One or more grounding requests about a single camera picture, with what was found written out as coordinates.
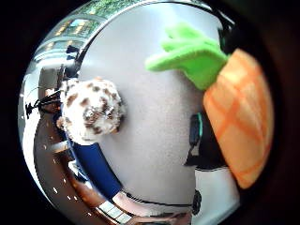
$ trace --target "pineapple plush toy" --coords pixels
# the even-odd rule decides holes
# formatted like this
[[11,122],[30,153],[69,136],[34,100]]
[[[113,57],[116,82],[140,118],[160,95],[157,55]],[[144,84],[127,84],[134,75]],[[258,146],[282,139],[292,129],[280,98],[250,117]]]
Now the pineapple plush toy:
[[249,188],[266,163],[274,129],[260,64],[240,49],[226,55],[214,40],[183,22],[166,33],[161,44],[165,52],[148,58],[146,68],[179,69],[204,91],[202,103],[221,153],[238,185]]

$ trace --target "person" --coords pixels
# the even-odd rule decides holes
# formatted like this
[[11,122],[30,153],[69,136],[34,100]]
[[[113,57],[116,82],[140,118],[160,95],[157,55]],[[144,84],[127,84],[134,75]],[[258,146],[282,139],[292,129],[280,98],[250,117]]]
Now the person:
[[163,214],[156,217],[139,217],[133,216],[124,225],[135,225],[137,223],[154,223],[154,222],[165,222],[171,225],[187,225],[191,221],[191,212],[180,213],[180,214]]

